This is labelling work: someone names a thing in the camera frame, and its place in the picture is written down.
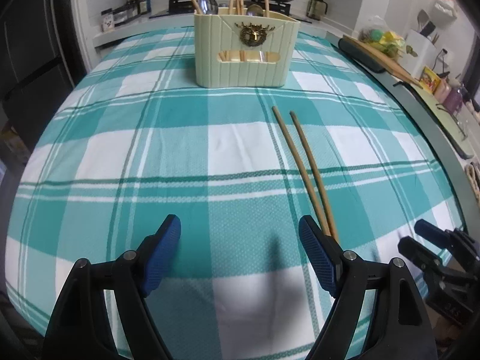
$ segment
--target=green ball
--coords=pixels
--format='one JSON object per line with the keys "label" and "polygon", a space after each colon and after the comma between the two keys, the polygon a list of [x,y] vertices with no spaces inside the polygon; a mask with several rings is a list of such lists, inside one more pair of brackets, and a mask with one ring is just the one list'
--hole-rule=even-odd
{"label": "green ball", "polygon": [[374,42],[378,42],[383,36],[383,31],[382,30],[371,30],[371,33],[370,33],[370,38],[374,41]]}

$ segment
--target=light green utensil holder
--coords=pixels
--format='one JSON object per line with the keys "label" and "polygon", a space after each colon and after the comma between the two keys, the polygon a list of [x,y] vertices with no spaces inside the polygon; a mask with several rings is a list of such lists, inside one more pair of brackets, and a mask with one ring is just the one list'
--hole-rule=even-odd
{"label": "light green utensil holder", "polygon": [[[198,85],[206,88],[284,85],[300,22],[278,12],[270,12],[270,17],[229,15],[228,12],[228,8],[219,8],[218,15],[194,14],[195,70]],[[235,25],[241,26],[242,22],[245,26],[253,24],[275,29],[267,32],[262,45],[246,46],[240,40],[242,29]],[[245,51],[247,60],[222,61],[225,51],[232,51],[227,54],[227,58],[235,58],[237,51]],[[260,55],[259,52],[267,56],[265,61],[249,60],[248,56]]]}

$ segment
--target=teal and white plaid tablecloth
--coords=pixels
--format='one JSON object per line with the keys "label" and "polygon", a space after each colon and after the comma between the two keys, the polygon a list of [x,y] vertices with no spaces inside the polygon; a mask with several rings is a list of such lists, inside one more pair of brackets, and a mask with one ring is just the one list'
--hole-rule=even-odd
{"label": "teal and white plaid tablecloth", "polygon": [[[32,154],[6,249],[18,311],[45,333],[78,258],[115,259],[176,214],[173,266],[147,298],[174,358],[303,359],[332,299],[297,236],[313,209],[273,105],[308,168],[290,110],[303,125],[343,249],[386,263],[417,219],[461,225],[446,174],[409,117],[325,40],[299,33],[282,88],[205,89],[195,83],[193,28],[153,31],[126,39],[83,79]],[[349,355],[361,349],[372,299]],[[126,355],[109,292],[106,301]]]}

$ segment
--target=screw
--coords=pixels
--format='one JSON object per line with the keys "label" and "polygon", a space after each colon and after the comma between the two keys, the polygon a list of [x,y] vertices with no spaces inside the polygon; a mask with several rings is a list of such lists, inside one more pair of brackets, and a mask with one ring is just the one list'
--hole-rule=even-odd
{"label": "screw", "polygon": [[392,262],[398,268],[405,266],[405,262],[399,257],[395,257]]}
{"label": "screw", "polygon": [[88,260],[87,259],[78,259],[77,262],[75,263],[75,266],[77,268],[83,268],[84,266],[87,265]]}
{"label": "screw", "polygon": [[354,259],[357,258],[357,254],[356,254],[354,251],[345,250],[345,251],[343,252],[343,257],[345,257],[345,258],[348,259],[348,260],[353,261]]}
{"label": "screw", "polygon": [[127,250],[123,254],[123,258],[126,259],[126,260],[132,260],[136,257],[136,255],[137,255],[137,252],[135,250]]}

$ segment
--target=blue gripper pad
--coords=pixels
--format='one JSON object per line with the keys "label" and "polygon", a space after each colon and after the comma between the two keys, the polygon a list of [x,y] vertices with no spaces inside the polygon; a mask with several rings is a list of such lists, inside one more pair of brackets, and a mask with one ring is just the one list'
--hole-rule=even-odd
{"label": "blue gripper pad", "polygon": [[446,249],[450,246],[449,234],[424,219],[419,219],[413,229],[420,237],[430,241],[440,249]]}
{"label": "blue gripper pad", "polygon": [[327,253],[320,244],[313,229],[303,216],[298,223],[298,236],[303,249],[310,260],[311,266],[317,275],[320,286],[334,296],[337,292],[337,280],[335,277],[335,266],[329,259]]}
{"label": "blue gripper pad", "polygon": [[150,258],[143,266],[143,282],[140,285],[144,297],[158,288],[169,270],[170,262],[180,239],[181,229],[180,219],[176,215],[169,215],[160,226],[157,234],[153,235],[152,241],[155,240],[157,244],[156,246],[152,245]]}

